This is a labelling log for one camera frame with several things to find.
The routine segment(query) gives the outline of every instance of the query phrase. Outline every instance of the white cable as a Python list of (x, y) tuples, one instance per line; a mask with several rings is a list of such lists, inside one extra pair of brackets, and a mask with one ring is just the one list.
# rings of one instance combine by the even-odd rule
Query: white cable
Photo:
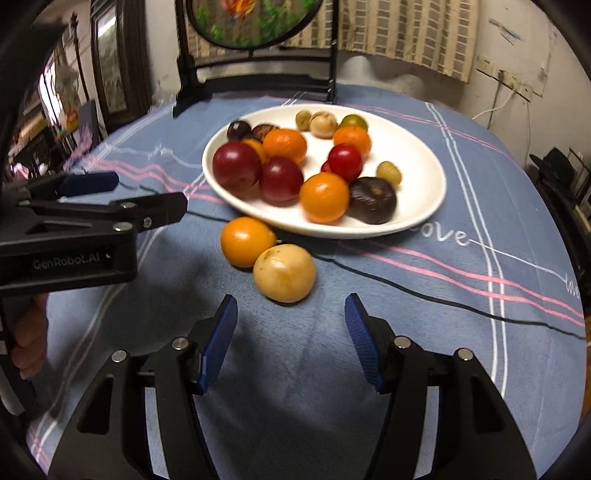
[(530, 103), (526, 100), (525, 107), (527, 108), (527, 127), (530, 132), (530, 136), (527, 138), (527, 151), (525, 152), (525, 163), (523, 164), (523, 168), (527, 165), (527, 159), (530, 157), (530, 148), (531, 148), (531, 112), (530, 112)]
[(519, 89), (520, 86), (521, 86), (521, 84), (517, 84), (515, 86), (515, 88), (513, 90), (511, 90), (511, 93), (509, 94), (507, 99), (503, 102), (503, 105), (498, 106), (497, 108), (491, 108), (489, 110), (484, 110), (483, 112), (479, 113), (478, 115), (473, 116), (472, 120), (476, 120), (477, 118), (484, 115), (485, 113), (496, 112), (497, 110), (501, 110), (502, 108), (505, 108), (507, 106), (507, 103), (509, 103), (509, 100), (511, 100), (513, 98), (513, 96), (517, 93), (517, 90)]

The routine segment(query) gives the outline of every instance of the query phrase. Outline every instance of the black cable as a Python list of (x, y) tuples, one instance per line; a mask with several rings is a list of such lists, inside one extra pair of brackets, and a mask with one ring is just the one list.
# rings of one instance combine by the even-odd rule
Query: black cable
[(501, 93), (501, 89), (503, 87), (504, 78), (505, 78), (505, 72), (503, 72), (503, 70), (499, 70), (499, 77), (496, 80), (498, 82), (498, 84), (496, 86), (495, 100), (492, 102), (491, 116), (488, 119), (488, 126), (486, 127), (488, 130), (491, 129), (492, 116), (495, 114), (496, 102), (499, 99), (499, 94)]

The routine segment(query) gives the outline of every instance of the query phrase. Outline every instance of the electrical outlet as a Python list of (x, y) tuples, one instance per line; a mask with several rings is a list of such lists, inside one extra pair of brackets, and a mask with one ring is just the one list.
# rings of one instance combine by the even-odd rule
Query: electrical outlet
[(490, 77), (495, 76), (495, 64), (492, 60), (484, 55), (478, 54), (476, 56), (476, 70), (485, 73)]
[(503, 72), (505, 74), (503, 77), (503, 80), (502, 80), (503, 85), (505, 85), (507, 88), (510, 88), (511, 90), (519, 91), (519, 85), (521, 84), (521, 79), (517, 75), (514, 75), (511, 72), (499, 70), (499, 73), (500, 72)]
[(521, 95), (528, 102), (531, 102), (531, 99), (534, 97), (534, 89), (530, 85), (527, 85), (526, 83), (524, 83), (519, 88), (519, 90), (517, 90), (517, 93), (519, 93), (519, 95)]

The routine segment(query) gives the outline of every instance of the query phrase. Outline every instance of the blue tablecloth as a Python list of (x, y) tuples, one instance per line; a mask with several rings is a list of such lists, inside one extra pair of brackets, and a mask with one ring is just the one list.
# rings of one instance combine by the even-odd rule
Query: blue tablecloth
[[(182, 190), (189, 209), (218, 218), (239, 214), (204, 182), (209, 138), (235, 118), (295, 102), (268, 96), (216, 98), (172, 118), (172, 105), (119, 130), (82, 163), (115, 170), (125, 186), (82, 199), (107, 202)], [(585, 376), (584, 322), (573, 270), (558, 230), (525, 173), (501, 142), (447, 109), (368, 87), (341, 86), (339, 104), (375, 113), (421, 138), (439, 157), (447, 197), (425, 224), (372, 240), (332, 241), (278, 232), (339, 263), (516, 325), (402, 293), (316, 261), (318, 281), (303, 302), (263, 298), (251, 275), (233, 269), (219, 246), (223, 223), (187, 215), (142, 235), (131, 284), (52, 294), (48, 365), (36, 380), (47, 413), (30, 427), (33, 454), (48, 468), (77, 401), (116, 349), (153, 351), (210, 316), (226, 293), (239, 322), (217, 383), (196, 399), (222, 480), (359, 480), (369, 464), (388, 398), (365, 382), (343, 318), (359, 294), (371, 315), (423, 348), (475, 351), (509, 405), (539, 474), (577, 427)], [(154, 435), (155, 471), (166, 475)], [(430, 392), (417, 475), (433, 455), (437, 392)]]

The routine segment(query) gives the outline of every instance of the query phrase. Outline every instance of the white plate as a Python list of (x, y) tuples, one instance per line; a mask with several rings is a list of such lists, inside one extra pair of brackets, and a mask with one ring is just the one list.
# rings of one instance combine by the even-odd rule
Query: white plate
[[(353, 108), (321, 103), (267, 108), (249, 113), (242, 119), (253, 127), (258, 124), (275, 124), (284, 128), (296, 128), (296, 114), (304, 109), (312, 113), (320, 110), (331, 112), (338, 121), (350, 113), (361, 115), (367, 120), (373, 146), (361, 176), (375, 176), (378, 165), (385, 160), (392, 161), (402, 172), (402, 183), (397, 190), (398, 206), (391, 221), (382, 225), (368, 225), (344, 216), (335, 224), (319, 225), (306, 219), (300, 205), (275, 207), (263, 202), (258, 198), (257, 186), (239, 196), (228, 192), (219, 185), (212, 173), (213, 155), (228, 141), (228, 126), (212, 137), (203, 153), (203, 173), (213, 190), (246, 215), (290, 232), (326, 238), (370, 238), (399, 232), (425, 221), (439, 208), (447, 186), (443, 167), (428, 146), (411, 132), (389, 120)], [(315, 138), (308, 132), (304, 135), (308, 141), (308, 155), (303, 167), (304, 178), (307, 179), (320, 171), (333, 143), (331, 140)]]

